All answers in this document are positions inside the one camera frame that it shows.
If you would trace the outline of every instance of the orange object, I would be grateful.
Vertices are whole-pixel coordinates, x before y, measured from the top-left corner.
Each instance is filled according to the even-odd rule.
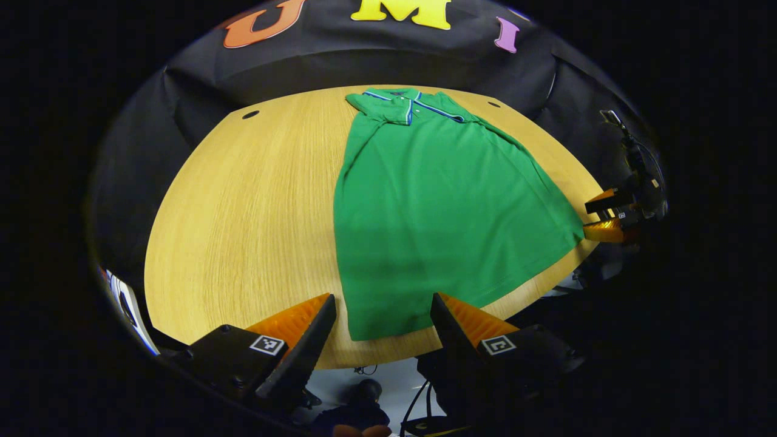
[[[443,302],[445,302],[448,311],[451,312],[458,325],[462,327],[464,334],[466,334],[474,348],[478,347],[478,343],[481,340],[498,337],[518,330],[518,328],[508,322],[499,317],[492,316],[480,308],[469,305],[445,293],[441,292],[439,294]]]
[[[313,299],[306,300],[291,308],[286,308],[280,313],[269,316],[265,320],[247,327],[246,330],[255,334],[280,338],[289,345],[289,349],[286,351],[288,354],[297,345],[300,337],[308,329],[328,297],[329,293],[318,295]]]
[[[605,191],[604,193],[599,194],[597,197],[589,200],[588,203],[591,203],[592,201],[600,201],[601,199],[605,199],[605,198],[611,198],[612,196],[615,196],[615,190],[610,188],[609,190]]]
[[[227,26],[227,35],[224,37],[224,47],[239,48],[250,44],[258,43],[261,40],[274,37],[297,22],[302,4],[305,0],[287,0],[279,3],[276,8],[281,8],[280,18],[270,27],[265,29],[253,30],[253,24],[256,17],[267,12],[266,9],[254,12],[233,22]]]
[[[585,225],[583,232],[587,239],[604,243],[622,243],[625,239],[621,221],[617,218]]]

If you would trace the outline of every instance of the shirt collar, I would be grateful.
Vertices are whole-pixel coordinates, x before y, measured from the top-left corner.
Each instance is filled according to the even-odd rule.
[[[365,94],[375,95],[387,100],[416,100],[420,95],[420,92],[415,88],[395,88],[395,89],[377,89],[367,88]]]

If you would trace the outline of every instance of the orange letter u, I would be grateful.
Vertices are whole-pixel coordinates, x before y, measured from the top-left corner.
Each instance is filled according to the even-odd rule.
[[[235,21],[227,26],[227,36],[224,37],[224,47],[245,47],[278,35],[297,22],[299,14],[302,12],[302,3],[305,3],[305,0],[286,0],[286,2],[280,3],[276,6],[277,8],[281,8],[278,21],[272,26],[256,32],[253,31],[253,24],[256,21],[256,17],[267,12],[266,9],[254,12],[251,15],[244,16]]]

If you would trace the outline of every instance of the green polo shirt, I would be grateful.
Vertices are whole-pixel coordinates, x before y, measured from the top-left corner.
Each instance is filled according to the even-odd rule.
[[[444,93],[374,89],[337,180],[337,264],[354,341],[431,326],[432,295],[485,306],[583,235],[564,194],[511,136]]]

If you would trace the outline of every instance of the black cable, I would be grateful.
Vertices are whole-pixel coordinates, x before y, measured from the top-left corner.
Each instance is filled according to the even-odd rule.
[[[405,422],[407,422],[407,418],[410,417],[410,412],[413,410],[413,407],[415,407],[416,401],[418,400],[418,397],[421,396],[423,389],[427,388],[428,383],[429,383],[428,379],[423,382],[423,385],[421,386],[421,390],[418,390],[418,393],[416,393],[416,397],[413,398],[413,402],[410,403],[410,407],[408,407],[407,412],[405,413],[405,418],[402,419],[402,423],[399,424],[399,437],[405,437]]]
[[[367,376],[370,376],[370,375],[374,375],[374,374],[375,374],[375,372],[377,372],[377,371],[378,371],[378,365],[377,365],[377,364],[375,365],[375,368],[374,368],[374,369],[372,369],[372,372],[370,372],[370,373],[365,373],[365,372],[364,372],[364,369],[366,369],[366,368],[367,368],[367,366],[362,366],[362,367],[354,367],[354,373],[358,373],[359,375],[367,375]]]
[[[432,385],[427,389],[427,417],[432,417]]]
[[[653,153],[650,151],[650,149],[647,148],[646,145],[642,144],[639,141],[635,141],[637,147],[639,150],[642,150],[645,152],[646,155],[650,158],[651,161],[653,161],[653,164],[656,166],[656,170],[658,170],[658,177],[661,179],[661,192],[664,193],[664,196],[666,196],[666,190],[664,189],[664,185],[666,184],[666,180],[664,179],[664,173],[661,171],[661,167],[658,165],[658,160],[655,156],[653,156]],[[666,198],[664,201],[661,202],[661,209],[663,210],[664,215],[669,213],[669,204],[666,201]]]

